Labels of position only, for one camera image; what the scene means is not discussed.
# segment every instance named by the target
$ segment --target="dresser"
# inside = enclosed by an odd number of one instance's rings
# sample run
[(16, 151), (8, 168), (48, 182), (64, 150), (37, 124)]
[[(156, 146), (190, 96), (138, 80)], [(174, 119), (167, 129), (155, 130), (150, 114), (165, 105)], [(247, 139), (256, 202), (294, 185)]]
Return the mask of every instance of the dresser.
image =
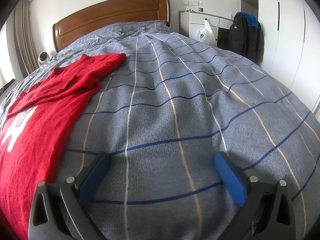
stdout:
[(203, 30), (205, 20), (208, 20), (217, 40), (217, 46), (221, 49), (228, 49), (229, 28), (233, 20), (200, 12), (182, 12), (179, 15), (180, 34), (197, 40), (198, 32)]

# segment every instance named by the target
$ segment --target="black jacket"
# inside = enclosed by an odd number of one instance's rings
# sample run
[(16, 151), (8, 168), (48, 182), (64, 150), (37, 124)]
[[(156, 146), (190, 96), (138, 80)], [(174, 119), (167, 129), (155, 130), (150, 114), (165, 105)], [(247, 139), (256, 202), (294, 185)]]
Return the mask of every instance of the black jacket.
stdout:
[(264, 39), (260, 23), (258, 23), (258, 29), (248, 27), (245, 16), (237, 15), (229, 30), (228, 50), (259, 65), (264, 52)]

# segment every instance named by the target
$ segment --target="plastic bottle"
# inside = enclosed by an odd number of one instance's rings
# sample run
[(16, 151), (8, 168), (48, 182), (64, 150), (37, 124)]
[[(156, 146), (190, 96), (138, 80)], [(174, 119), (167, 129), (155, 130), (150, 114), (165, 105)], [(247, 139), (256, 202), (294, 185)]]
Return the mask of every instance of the plastic bottle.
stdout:
[(199, 12), (203, 12), (203, 5), (202, 5), (202, 2), (199, 2)]

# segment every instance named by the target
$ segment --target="metal pin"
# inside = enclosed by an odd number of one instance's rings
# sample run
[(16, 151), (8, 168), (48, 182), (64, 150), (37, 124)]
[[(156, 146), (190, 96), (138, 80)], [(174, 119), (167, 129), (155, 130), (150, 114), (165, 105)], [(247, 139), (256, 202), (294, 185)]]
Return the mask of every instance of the metal pin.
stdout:
[(67, 183), (73, 183), (75, 181), (75, 177), (70, 176), (67, 178)]
[(258, 182), (258, 178), (256, 176), (250, 176), (249, 177), (250, 182), (255, 183)]
[(44, 186), (44, 181), (43, 181), (43, 180), (39, 181), (38, 186), (39, 186), (39, 187)]
[(279, 183), (280, 183), (281, 186), (287, 185), (287, 183), (286, 183), (283, 179), (281, 179), (281, 180), (279, 181)]

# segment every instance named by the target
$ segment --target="plastic bag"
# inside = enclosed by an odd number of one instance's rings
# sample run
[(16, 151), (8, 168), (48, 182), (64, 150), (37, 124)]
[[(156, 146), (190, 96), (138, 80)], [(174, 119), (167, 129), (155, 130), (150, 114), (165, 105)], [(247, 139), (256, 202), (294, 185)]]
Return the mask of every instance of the plastic bag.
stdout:
[(208, 20), (204, 20), (204, 29), (198, 31), (197, 39), (205, 44), (215, 47), (217, 46), (216, 38), (211, 30)]

